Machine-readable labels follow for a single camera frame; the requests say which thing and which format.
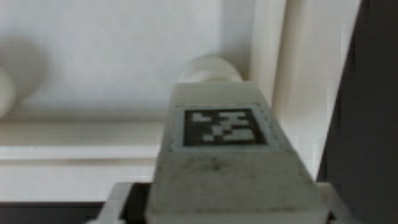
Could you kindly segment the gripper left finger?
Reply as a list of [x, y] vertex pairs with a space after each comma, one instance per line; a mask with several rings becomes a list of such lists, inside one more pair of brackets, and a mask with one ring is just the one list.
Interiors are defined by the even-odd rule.
[[98, 216], [84, 224], [148, 224], [150, 183], [118, 183]]

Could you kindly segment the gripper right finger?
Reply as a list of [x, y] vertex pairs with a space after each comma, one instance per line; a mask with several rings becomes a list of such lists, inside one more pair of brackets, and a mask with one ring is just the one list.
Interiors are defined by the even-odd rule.
[[340, 197], [333, 184], [327, 182], [319, 182], [317, 186], [319, 186], [322, 196], [327, 201], [327, 207], [329, 207], [329, 218], [327, 218], [326, 224], [363, 224], [363, 222], [358, 220], [349, 210], [349, 206], [343, 202], [343, 199]]

